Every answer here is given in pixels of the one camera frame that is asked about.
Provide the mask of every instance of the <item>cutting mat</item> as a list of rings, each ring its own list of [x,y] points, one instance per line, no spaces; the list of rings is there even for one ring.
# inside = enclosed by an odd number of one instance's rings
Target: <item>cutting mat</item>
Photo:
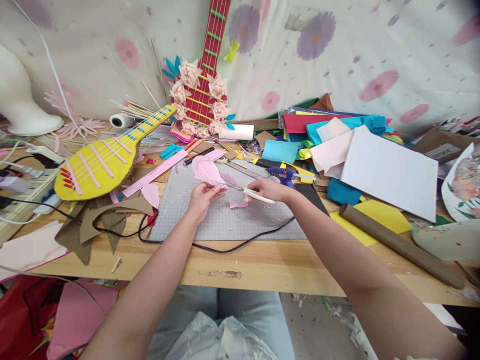
[[[242,160],[237,162],[257,174],[267,175],[262,167]],[[221,174],[231,174],[241,187],[246,188],[248,184],[255,181],[250,176],[225,164],[216,164],[216,166]],[[164,241],[182,218],[189,205],[192,189],[200,183],[199,180],[193,179],[191,165],[188,167],[178,166],[178,173],[175,167],[171,170],[158,211],[158,218],[150,234],[150,241],[159,243]],[[259,233],[280,227],[293,216],[290,209],[282,202],[268,204],[255,201],[250,203],[248,207],[230,209],[230,200],[241,203],[243,199],[244,194],[241,191],[227,190],[225,197],[210,205],[205,220],[198,227],[195,241],[248,240]],[[294,220],[281,230],[263,235],[258,240],[306,238],[299,224]]]

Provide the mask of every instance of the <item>yellow toy guitar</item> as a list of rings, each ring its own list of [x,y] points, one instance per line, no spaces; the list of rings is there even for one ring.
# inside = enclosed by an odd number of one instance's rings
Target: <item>yellow toy guitar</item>
[[[62,164],[55,179],[55,193],[62,200],[82,201],[120,186],[133,168],[140,141],[176,110],[165,105],[125,134],[94,141],[77,151]]]

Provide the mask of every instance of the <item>wall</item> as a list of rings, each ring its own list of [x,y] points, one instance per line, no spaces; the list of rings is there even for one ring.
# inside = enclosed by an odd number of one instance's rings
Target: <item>wall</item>
[[[209,1],[17,0],[45,37],[77,111],[106,119],[109,101],[160,105],[160,56],[200,58]],[[221,60],[236,39],[233,64]],[[56,89],[42,42],[12,0],[0,43],[25,65],[35,99]],[[236,120],[330,93],[339,111],[381,114],[416,135],[480,113],[480,14],[468,0],[232,0],[218,70]]]

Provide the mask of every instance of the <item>floor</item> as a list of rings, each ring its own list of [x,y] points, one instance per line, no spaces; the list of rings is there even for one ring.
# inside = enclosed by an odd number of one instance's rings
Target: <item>floor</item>
[[[286,321],[297,360],[365,360],[363,350],[350,340],[352,331],[338,317],[330,315],[321,296],[300,295],[300,301],[290,293],[280,293]],[[346,298],[330,298],[340,304],[342,314],[352,312]]]

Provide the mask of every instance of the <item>wooden workbench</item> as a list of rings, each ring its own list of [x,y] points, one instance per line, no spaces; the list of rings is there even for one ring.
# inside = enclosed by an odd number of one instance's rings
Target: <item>wooden workbench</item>
[[[19,153],[18,156],[13,156],[12,160],[22,155]],[[137,166],[148,166],[145,165],[145,161],[143,160]],[[162,175],[162,183],[155,183],[159,187],[160,201],[168,175],[169,172]],[[322,198],[322,200],[329,212],[338,210],[338,206],[328,199]],[[68,212],[70,203],[62,203],[60,209]],[[139,214],[128,217],[124,234],[136,232],[141,217]],[[24,225],[15,237],[28,234],[53,220],[62,222],[64,219],[61,214],[54,211]],[[239,243],[239,241],[209,241],[208,246],[226,250]],[[137,236],[121,238],[115,254],[112,254],[107,236],[102,233],[93,240],[88,266],[84,266],[74,253],[70,253],[36,268],[34,272],[59,276],[131,280],[158,246],[158,244],[143,243]],[[421,301],[461,306],[480,305],[465,297],[462,290],[455,290],[443,284],[383,244],[376,243],[369,248]],[[122,264],[112,274],[112,267],[119,257],[122,259]],[[192,247],[180,282],[186,285],[217,288],[345,296],[307,240],[256,240],[227,254]]]

